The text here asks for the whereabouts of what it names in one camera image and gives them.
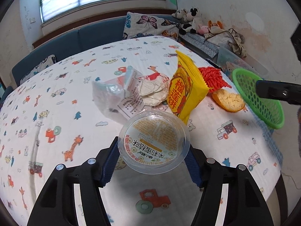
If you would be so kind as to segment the right gloved hand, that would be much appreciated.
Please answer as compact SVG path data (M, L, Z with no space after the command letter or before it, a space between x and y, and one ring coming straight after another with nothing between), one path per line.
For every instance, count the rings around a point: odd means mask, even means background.
M299 156L301 157L301 107L298 109L297 118L298 118L298 152L299 152Z

